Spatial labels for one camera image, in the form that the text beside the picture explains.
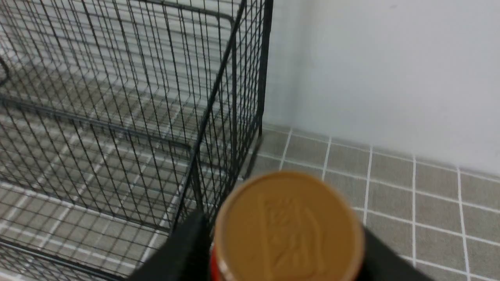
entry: bottle cap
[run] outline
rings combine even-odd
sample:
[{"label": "bottle cap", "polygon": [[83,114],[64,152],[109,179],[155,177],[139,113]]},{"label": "bottle cap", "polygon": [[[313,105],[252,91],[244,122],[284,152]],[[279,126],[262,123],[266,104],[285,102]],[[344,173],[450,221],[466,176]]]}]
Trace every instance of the bottle cap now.
[{"label": "bottle cap", "polygon": [[363,262],[364,232],[332,187],[283,171],[228,196],[214,247],[226,281],[351,281]]}]

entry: wire basket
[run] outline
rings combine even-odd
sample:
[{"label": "wire basket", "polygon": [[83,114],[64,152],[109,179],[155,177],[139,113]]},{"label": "wire basket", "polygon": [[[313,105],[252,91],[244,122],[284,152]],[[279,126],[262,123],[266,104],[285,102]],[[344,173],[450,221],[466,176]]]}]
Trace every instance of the wire basket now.
[{"label": "wire basket", "polygon": [[3,272],[124,280],[213,225],[262,135],[272,6],[0,0]]}]

